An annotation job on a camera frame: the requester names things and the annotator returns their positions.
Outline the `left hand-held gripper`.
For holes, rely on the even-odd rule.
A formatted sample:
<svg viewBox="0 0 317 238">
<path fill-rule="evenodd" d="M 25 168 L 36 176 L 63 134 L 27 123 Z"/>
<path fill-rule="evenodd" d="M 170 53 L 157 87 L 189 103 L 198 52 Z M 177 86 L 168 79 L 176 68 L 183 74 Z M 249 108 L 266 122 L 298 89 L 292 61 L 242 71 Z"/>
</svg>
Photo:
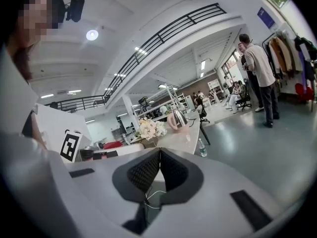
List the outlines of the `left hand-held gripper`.
<svg viewBox="0 0 317 238">
<path fill-rule="evenodd" d="M 84 162 L 90 160 L 117 157 L 117 151 L 99 152 L 96 147 L 90 146 L 91 141 L 79 132 L 65 133 L 60 150 L 60 157 L 64 163 Z"/>
</svg>

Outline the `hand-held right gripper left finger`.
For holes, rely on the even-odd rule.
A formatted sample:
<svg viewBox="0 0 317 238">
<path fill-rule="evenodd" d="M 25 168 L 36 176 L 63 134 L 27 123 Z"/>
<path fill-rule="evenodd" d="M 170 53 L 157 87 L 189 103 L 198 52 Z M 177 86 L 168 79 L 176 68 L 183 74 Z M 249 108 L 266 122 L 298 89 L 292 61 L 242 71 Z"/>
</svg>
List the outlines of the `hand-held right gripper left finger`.
<svg viewBox="0 0 317 238">
<path fill-rule="evenodd" d="M 147 225 L 145 190 L 131 182 L 153 182 L 143 171 L 159 166 L 159 149 L 145 149 L 109 159 L 61 165 L 61 187 L 65 203 L 77 209 L 76 220 L 84 218 L 86 237 L 161 238 L 161 228 Z"/>
</svg>

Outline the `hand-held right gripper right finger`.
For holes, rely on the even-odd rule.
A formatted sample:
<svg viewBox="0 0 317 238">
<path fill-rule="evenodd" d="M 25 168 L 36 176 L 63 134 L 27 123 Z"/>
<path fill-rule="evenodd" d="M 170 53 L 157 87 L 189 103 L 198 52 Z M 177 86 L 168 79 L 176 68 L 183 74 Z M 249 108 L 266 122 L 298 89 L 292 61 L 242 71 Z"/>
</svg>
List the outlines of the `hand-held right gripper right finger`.
<svg viewBox="0 0 317 238">
<path fill-rule="evenodd" d="M 252 234 L 251 225 L 230 196 L 241 190 L 271 218 L 281 213 L 281 206 L 268 192 L 234 168 L 187 152 L 172 153 L 196 164 L 204 182 L 188 202 L 163 206 L 147 228 L 146 238 L 241 238 Z"/>
</svg>

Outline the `steel kettle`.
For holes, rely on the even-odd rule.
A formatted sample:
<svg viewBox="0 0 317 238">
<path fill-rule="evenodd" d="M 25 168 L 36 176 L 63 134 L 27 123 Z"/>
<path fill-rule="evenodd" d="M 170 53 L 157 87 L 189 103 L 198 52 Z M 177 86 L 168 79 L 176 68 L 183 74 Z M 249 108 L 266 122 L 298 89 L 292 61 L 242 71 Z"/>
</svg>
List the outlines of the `steel kettle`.
<svg viewBox="0 0 317 238">
<path fill-rule="evenodd" d="M 172 109 L 167 116 L 167 123 L 174 133 L 186 132 L 189 130 L 188 121 L 178 109 Z"/>
</svg>

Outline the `person's left forearm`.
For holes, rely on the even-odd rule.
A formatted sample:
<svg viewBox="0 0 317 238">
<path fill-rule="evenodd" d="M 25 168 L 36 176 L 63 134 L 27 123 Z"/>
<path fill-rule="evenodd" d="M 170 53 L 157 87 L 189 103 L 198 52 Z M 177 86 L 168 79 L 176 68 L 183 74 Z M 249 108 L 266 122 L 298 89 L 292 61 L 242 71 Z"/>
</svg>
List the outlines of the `person's left forearm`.
<svg viewBox="0 0 317 238">
<path fill-rule="evenodd" d="M 41 146 L 42 146 L 45 150 L 47 150 L 47 147 L 46 147 L 46 145 L 45 145 L 45 143 L 44 143 L 44 141 L 43 141 L 43 139 L 42 139 L 42 136 L 41 136 L 41 133 L 40 133 L 40 131 L 39 131 L 39 128 L 38 128 L 38 125 L 37 125 L 37 122 L 36 122 L 36 121 L 32 123 L 32 135 L 33 135 L 33 138 L 34 138 L 38 143 L 40 143 Z"/>
</svg>

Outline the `red tablecloth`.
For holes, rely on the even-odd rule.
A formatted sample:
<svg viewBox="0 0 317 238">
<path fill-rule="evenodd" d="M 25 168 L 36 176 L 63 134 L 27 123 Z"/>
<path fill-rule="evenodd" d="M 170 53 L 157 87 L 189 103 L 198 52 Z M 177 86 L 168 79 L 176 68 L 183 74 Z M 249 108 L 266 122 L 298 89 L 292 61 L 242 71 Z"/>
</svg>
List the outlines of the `red tablecloth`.
<svg viewBox="0 0 317 238">
<path fill-rule="evenodd" d="M 113 141 L 113 142 L 108 142 L 106 144 L 103 145 L 103 150 L 111 150 L 114 148 L 120 148 L 120 147 L 124 147 L 126 145 L 124 145 L 122 142 L 120 141 Z"/>
</svg>

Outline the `person's black clothing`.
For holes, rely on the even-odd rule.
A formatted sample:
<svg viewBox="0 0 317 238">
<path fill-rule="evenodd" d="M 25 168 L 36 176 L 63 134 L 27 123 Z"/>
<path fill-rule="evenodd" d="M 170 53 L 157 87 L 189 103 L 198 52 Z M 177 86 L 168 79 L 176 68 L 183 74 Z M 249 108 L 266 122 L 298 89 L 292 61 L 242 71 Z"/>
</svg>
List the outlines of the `person's black clothing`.
<svg viewBox="0 0 317 238">
<path fill-rule="evenodd" d="M 25 137 L 29 137 L 29 138 L 33 138 L 33 125 L 32 125 L 32 114 L 34 113 L 34 111 L 32 110 L 27 119 L 26 122 L 24 124 L 24 127 L 22 129 L 22 134 Z"/>
</svg>

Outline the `clear plastic water bottle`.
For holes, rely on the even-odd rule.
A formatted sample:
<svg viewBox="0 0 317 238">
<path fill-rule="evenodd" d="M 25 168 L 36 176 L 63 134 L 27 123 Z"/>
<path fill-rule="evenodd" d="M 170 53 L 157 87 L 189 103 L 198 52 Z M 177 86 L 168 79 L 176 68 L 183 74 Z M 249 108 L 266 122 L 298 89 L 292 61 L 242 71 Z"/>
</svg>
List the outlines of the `clear plastic water bottle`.
<svg viewBox="0 0 317 238">
<path fill-rule="evenodd" d="M 201 138 L 198 139 L 198 145 L 199 145 L 199 151 L 200 151 L 200 155 L 202 157 L 206 157 L 208 155 L 206 147 L 204 145 L 204 143 L 202 142 Z"/>
</svg>

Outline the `black table leg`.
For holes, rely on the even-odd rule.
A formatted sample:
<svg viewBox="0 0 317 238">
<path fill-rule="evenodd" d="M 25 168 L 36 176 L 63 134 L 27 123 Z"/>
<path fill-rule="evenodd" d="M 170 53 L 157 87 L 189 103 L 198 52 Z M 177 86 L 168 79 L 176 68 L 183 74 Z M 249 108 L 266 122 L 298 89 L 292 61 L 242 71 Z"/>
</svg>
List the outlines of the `black table leg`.
<svg viewBox="0 0 317 238">
<path fill-rule="evenodd" d="M 205 137 L 205 140 L 207 141 L 208 145 L 210 145 L 211 144 L 210 140 L 209 140 L 202 124 L 200 124 L 200 131 L 202 132 L 203 136 Z"/>
</svg>

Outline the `pastel artificial flower bouquet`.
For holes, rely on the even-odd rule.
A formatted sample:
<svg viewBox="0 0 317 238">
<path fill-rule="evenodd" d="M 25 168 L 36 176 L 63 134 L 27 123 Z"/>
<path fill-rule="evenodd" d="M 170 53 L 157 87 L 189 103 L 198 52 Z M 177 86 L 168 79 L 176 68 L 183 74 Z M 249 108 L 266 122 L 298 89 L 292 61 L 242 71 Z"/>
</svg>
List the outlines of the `pastel artificial flower bouquet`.
<svg viewBox="0 0 317 238">
<path fill-rule="evenodd" d="M 136 130 L 136 137 L 150 140 L 154 137 L 161 137 L 167 134 L 164 122 L 153 121 L 152 119 L 142 118 L 139 120 L 139 127 Z"/>
</svg>

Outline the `black mezzanine railing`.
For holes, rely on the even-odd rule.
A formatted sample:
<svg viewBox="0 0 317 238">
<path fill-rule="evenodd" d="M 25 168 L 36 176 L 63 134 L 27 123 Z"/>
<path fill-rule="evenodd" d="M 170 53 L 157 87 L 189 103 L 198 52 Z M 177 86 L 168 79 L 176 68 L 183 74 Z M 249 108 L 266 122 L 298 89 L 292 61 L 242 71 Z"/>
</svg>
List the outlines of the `black mezzanine railing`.
<svg viewBox="0 0 317 238">
<path fill-rule="evenodd" d="M 150 55 L 153 51 L 158 49 L 175 35 L 199 24 L 200 22 L 223 14 L 226 14 L 226 11 L 221 8 L 218 3 L 213 3 L 177 18 L 157 31 L 140 47 L 135 48 L 134 53 L 123 64 L 118 73 L 114 75 L 114 79 L 110 82 L 108 88 L 105 89 L 105 92 L 102 95 L 51 102 L 46 104 L 46 106 L 69 113 L 104 106 L 112 95 L 119 89 L 119 86 L 125 81 L 125 78 L 145 60 L 146 56 Z"/>
</svg>

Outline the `clothes rack with coats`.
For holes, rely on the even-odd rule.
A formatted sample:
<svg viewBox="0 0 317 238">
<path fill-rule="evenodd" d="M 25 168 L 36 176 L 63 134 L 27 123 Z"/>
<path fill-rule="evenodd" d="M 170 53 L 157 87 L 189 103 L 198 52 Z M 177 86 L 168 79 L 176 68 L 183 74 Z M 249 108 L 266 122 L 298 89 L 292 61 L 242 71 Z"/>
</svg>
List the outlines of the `clothes rack with coats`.
<svg viewBox="0 0 317 238">
<path fill-rule="evenodd" d="M 273 75 L 277 81 L 278 96 L 297 104 L 317 108 L 317 47 L 304 37 L 276 31 L 262 42 L 268 55 Z M 295 91 L 295 84 L 311 87 L 314 99 L 302 101 Z"/>
</svg>

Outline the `blue wall poster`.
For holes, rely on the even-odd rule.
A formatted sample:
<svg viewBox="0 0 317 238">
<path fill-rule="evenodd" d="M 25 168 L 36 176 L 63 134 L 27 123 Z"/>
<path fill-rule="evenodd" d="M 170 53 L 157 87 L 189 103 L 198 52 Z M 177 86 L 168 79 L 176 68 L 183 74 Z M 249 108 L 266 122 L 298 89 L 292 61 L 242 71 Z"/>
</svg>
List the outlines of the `blue wall poster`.
<svg viewBox="0 0 317 238">
<path fill-rule="evenodd" d="M 271 29 L 275 25 L 274 19 L 263 7 L 259 9 L 257 16 L 261 19 L 261 21 L 266 25 L 268 29 Z"/>
</svg>

